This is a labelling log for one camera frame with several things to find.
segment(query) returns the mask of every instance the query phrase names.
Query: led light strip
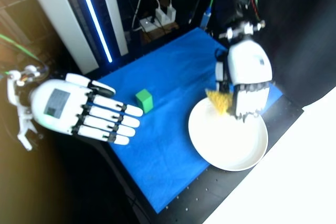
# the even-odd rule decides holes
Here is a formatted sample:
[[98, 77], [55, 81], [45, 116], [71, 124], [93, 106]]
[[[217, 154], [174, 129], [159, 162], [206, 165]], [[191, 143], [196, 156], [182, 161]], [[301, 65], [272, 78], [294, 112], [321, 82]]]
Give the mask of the led light strip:
[[101, 28], [100, 28], [100, 25], [99, 25], [96, 13], [94, 12], [95, 10], [93, 9], [92, 2], [91, 2], [91, 0], [85, 0], [85, 1], [86, 1], [86, 4], [88, 5], [88, 8], [89, 8], [89, 11], [90, 11], [93, 23], [95, 24], [96, 30], [98, 32], [100, 41], [101, 41], [101, 43], [103, 45], [103, 48], [104, 48], [105, 54], [107, 56], [107, 59], [108, 59], [109, 62], [112, 62], [112, 57], [111, 57], [109, 48], [107, 47], [107, 44], [106, 44], [103, 32], [101, 31]]

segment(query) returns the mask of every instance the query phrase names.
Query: blue mat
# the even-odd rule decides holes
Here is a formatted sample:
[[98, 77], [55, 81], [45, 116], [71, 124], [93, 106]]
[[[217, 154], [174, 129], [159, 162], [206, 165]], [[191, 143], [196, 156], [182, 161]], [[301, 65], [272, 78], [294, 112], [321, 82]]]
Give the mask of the blue mat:
[[[222, 46], [195, 29], [100, 79], [124, 103], [136, 105], [142, 89], [153, 95], [154, 109], [140, 118], [130, 144], [111, 147], [156, 212], [208, 166], [191, 143], [187, 123], [205, 88], [215, 89], [217, 48]], [[281, 95], [272, 86], [267, 108]]]

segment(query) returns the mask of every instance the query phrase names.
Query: yellow sponge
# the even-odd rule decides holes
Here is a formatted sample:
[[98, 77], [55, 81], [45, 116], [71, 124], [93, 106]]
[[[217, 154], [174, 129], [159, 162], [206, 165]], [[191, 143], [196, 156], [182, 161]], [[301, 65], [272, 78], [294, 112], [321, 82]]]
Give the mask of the yellow sponge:
[[205, 92], [220, 115], [226, 113], [227, 109], [232, 106], [232, 93], [220, 93], [213, 90], [205, 90]]

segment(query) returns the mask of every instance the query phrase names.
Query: green cube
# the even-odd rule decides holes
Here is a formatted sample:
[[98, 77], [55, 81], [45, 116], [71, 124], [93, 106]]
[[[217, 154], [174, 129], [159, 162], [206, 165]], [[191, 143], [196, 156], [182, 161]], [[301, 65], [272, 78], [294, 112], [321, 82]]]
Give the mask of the green cube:
[[148, 113], [153, 108], [153, 97], [146, 89], [141, 90], [135, 95], [138, 106], [144, 113]]

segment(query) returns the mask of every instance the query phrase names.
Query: round white plate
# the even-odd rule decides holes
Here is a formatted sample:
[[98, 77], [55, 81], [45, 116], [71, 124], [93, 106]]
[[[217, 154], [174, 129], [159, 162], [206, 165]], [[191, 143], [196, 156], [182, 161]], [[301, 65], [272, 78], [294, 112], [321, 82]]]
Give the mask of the round white plate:
[[261, 116], [249, 116], [245, 123], [228, 114], [219, 115], [208, 98], [191, 111], [189, 135], [198, 153], [223, 170], [246, 170], [264, 156], [268, 133]]

